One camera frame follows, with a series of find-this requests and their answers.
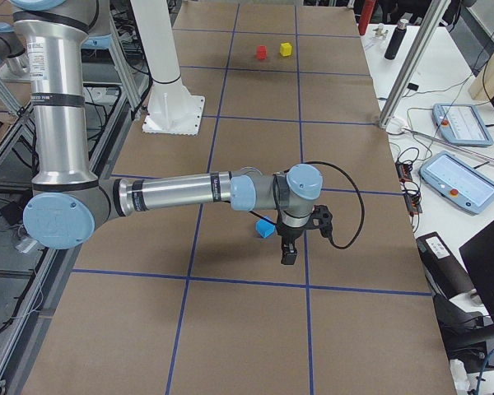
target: white sticker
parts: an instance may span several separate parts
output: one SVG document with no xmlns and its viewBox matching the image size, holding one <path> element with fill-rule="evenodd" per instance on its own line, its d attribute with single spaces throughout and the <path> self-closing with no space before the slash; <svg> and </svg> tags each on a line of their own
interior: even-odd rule
<svg viewBox="0 0 494 395">
<path fill-rule="evenodd" d="M 30 59 L 31 80 L 47 80 L 44 42 L 27 43 L 27 56 Z"/>
<path fill-rule="evenodd" d="M 450 254 L 446 247 L 441 243 L 441 240 L 437 236 L 430 237 L 430 239 L 426 239 L 428 243 L 428 247 L 434 252 L 438 259 L 449 257 Z"/>
</svg>

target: black monitor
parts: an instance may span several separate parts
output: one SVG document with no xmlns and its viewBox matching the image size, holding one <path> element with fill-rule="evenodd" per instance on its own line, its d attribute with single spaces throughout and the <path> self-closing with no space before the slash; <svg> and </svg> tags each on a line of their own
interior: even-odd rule
<svg viewBox="0 0 494 395">
<path fill-rule="evenodd" d="M 459 252 L 494 322 L 494 221 L 465 243 Z M 448 346 L 470 346 L 488 339 L 494 339 L 494 323 L 453 337 Z"/>
</svg>

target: device screen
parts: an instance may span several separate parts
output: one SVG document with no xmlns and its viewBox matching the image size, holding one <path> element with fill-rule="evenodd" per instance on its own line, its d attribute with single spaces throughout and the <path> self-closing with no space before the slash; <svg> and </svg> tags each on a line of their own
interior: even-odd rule
<svg viewBox="0 0 494 395">
<path fill-rule="evenodd" d="M 443 105 L 446 118 L 452 124 L 452 132 L 458 140 L 484 140 L 483 130 L 470 107 Z"/>
<path fill-rule="evenodd" d="M 430 174 L 457 189 L 469 201 L 480 207 L 494 193 L 494 186 L 448 156 L 441 156 L 426 168 Z"/>
</svg>

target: black bottle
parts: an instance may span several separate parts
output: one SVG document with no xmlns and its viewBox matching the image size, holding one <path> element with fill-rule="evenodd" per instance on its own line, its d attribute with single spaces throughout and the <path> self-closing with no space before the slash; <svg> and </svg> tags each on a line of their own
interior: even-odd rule
<svg viewBox="0 0 494 395">
<path fill-rule="evenodd" d="M 397 55 L 398 48 L 401 46 L 403 42 L 403 38 L 406 35 L 406 26 L 408 26 L 408 21 L 406 19 L 401 19 L 397 23 L 397 27 L 392 34 L 392 38 L 389 41 L 388 48 L 384 53 L 384 57 L 392 60 L 395 59 L 395 55 Z"/>
</svg>

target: white table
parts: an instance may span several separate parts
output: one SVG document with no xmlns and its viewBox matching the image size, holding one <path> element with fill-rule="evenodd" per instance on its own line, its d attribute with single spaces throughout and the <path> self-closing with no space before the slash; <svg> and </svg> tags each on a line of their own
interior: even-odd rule
<svg viewBox="0 0 494 395">
<path fill-rule="evenodd" d="M 392 85 L 398 75 L 398 72 L 403 65 L 403 61 L 408 54 L 410 45 L 412 44 L 418 27 L 409 26 L 406 36 L 395 60 L 384 58 L 384 52 L 388 46 L 389 39 L 393 33 L 394 26 L 387 26 L 389 29 L 388 38 L 375 38 L 375 29 L 377 25 L 370 25 L 366 35 L 362 37 L 362 45 L 366 53 L 366 60 L 370 68 L 370 74 L 373 77 L 373 83 L 377 98 L 387 98 Z M 446 92 L 434 92 L 427 94 L 419 94 L 414 97 L 401 99 L 400 105 L 395 111 L 395 117 L 407 120 L 407 111 L 410 108 L 431 109 L 435 103 L 452 103 L 456 104 L 479 104 L 482 101 L 472 100 L 468 94 L 468 88 L 474 80 L 471 75 L 470 68 L 465 62 L 454 41 L 450 37 L 448 31 L 444 27 L 440 27 L 435 32 L 426 52 L 424 53 L 417 70 L 415 71 L 411 82 L 419 85 L 420 92 L 423 91 L 438 91 L 444 90 L 452 85 L 458 84 L 465 79 L 467 82 L 464 85 L 456 86 Z M 384 100 L 379 100 L 380 107 L 384 105 Z M 482 116 L 485 124 L 494 123 L 494 108 L 490 103 L 479 105 L 479 113 Z M 410 110 L 410 118 L 414 130 L 424 132 L 425 134 L 434 136 L 436 126 L 431 118 L 430 110 Z M 388 132 L 399 132 L 398 123 L 390 123 Z M 489 132 L 494 139 L 494 127 L 489 128 Z M 428 144 L 430 141 L 420 138 Z M 390 142 L 397 144 L 401 150 L 410 146 L 416 146 L 421 150 L 424 157 L 426 149 L 424 146 L 416 142 L 412 134 L 406 133 L 402 136 L 391 136 Z M 494 157 L 494 145 L 486 148 L 468 147 L 473 151 L 483 153 L 485 156 Z M 482 163 L 471 156 L 466 156 L 458 151 L 449 149 L 438 143 L 433 143 L 431 150 L 434 155 L 441 151 L 450 151 L 458 158 L 475 166 Z M 392 144 L 392 154 L 394 159 L 397 157 L 398 148 Z M 403 159 L 413 158 L 413 152 L 407 153 Z M 445 200 L 439 193 L 421 183 L 418 176 L 418 170 L 421 167 L 421 161 L 414 165 L 412 176 L 414 180 L 421 185 L 422 192 L 422 210 L 420 215 L 420 225 L 415 233 L 415 236 L 425 235 L 436 231 L 448 245 L 455 257 L 463 264 L 459 255 L 459 247 L 467 242 L 471 237 L 477 234 L 482 228 L 494 220 L 494 202 L 487 207 L 481 214 L 472 216 L 458 209 L 452 203 Z M 494 180 L 494 165 L 484 165 L 479 171 L 485 174 L 488 178 Z M 476 309 L 467 298 L 459 295 L 453 300 L 457 305 L 467 311 Z M 472 383 L 475 383 L 476 374 L 470 374 L 469 378 Z M 482 383 L 481 394 L 490 394 L 494 392 L 494 371 L 487 372 L 483 375 L 487 381 Z"/>
</svg>

